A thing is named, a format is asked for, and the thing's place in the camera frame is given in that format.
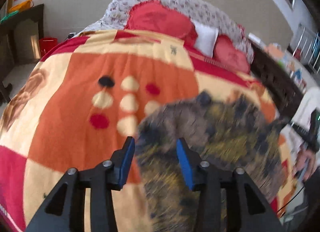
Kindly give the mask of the person's right hand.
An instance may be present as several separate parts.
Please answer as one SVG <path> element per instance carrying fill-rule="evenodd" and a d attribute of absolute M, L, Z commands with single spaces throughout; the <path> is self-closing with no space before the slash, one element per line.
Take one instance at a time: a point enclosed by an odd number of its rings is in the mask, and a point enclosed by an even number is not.
<path fill-rule="evenodd" d="M 316 154 L 304 147 L 300 148 L 297 154 L 296 163 L 293 168 L 293 174 L 296 175 L 305 169 L 302 180 L 307 181 L 317 169 Z"/>

